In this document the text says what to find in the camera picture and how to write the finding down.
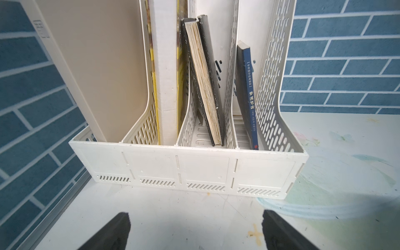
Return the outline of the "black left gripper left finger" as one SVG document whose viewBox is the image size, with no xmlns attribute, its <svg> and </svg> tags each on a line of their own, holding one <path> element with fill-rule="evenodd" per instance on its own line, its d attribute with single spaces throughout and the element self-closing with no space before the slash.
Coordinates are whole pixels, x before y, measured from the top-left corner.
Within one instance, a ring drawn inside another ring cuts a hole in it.
<svg viewBox="0 0 400 250">
<path fill-rule="evenodd" d="M 79 250 L 125 250 L 130 229 L 129 214 L 120 212 L 87 240 Z"/>
</svg>

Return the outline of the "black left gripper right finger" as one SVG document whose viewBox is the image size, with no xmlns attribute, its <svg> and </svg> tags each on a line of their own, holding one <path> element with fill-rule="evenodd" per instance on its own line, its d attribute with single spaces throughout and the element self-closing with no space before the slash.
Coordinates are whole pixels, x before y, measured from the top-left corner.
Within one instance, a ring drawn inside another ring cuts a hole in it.
<svg viewBox="0 0 400 250">
<path fill-rule="evenodd" d="M 264 210 L 261 225 L 268 250 L 318 250 L 273 210 Z"/>
</svg>

